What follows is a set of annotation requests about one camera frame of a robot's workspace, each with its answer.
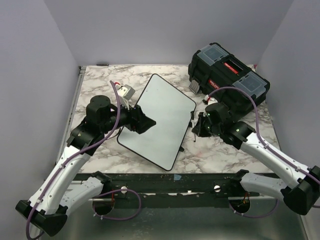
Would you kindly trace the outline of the white whiteboard black frame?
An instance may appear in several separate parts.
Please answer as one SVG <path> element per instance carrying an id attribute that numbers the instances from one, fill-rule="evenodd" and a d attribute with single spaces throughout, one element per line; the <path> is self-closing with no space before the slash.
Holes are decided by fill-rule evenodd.
<path id="1" fill-rule="evenodd" d="M 145 133 L 124 128 L 117 142 L 163 170 L 172 170 L 196 102 L 158 74 L 153 74 L 136 102 L 156 122 Z"/>

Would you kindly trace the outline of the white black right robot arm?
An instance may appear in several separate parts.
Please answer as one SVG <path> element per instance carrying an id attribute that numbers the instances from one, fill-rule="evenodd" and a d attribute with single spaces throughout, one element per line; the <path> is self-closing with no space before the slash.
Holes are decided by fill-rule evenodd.
<path id="1" fill-rule="evenodd" d="M 257 128 L 244 121 L 233 121 L 223 103 L 207 105 L 199 112 L 192 132 L 201 138 L 219 137 L 260 161 L 272 170 L 277 178 L 242 171 L 241 176 L 230 183 L 230 191 L 241 196 L 245 192 L 256 192 L 283 201 L 299 215 L 307 215 L 320 198 L 320 168 L 309 167 L 289 157 L 274 147 Z"/>

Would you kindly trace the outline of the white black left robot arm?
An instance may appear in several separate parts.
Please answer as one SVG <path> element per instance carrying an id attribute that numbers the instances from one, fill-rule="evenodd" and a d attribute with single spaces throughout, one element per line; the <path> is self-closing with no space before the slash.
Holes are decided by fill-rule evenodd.
<path id="1" fill-rule="evenodd" d="M 31 225 L 42 234 L 55 236 L 82 204 L 93 197 L 104 198 L 110 194 L 111 180 L 99 171 L 73 190 L 67 189 L 82 166 L 116 129 L 126 127 L 143 134 L 155 125 L 156 121 L 146 116 L 139 105 L 126 108 L 120 102 L 113 105 L 105 95 L 92 97 L 84 119 L 71 131 L 60 160 L 47 179 L 34 195 L 20 200 L 15 207 L 26 218 L 27 239 L 31 239 Z"/>

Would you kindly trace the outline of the white whiteboard marker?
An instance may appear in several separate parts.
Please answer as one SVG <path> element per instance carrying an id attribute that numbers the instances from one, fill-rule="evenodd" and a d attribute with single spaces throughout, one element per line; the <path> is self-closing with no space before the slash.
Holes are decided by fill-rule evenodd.
<path id="1" fill-rule="evenodd" d="M 193 142 L 196 142 L 196 134 L 193 132 L 193 128 L 195 127 L 195 117 L 194 117 L 194 110 L 190 112 L 190 122 L 191 122 L 191 132 L 193 135 Z"/>

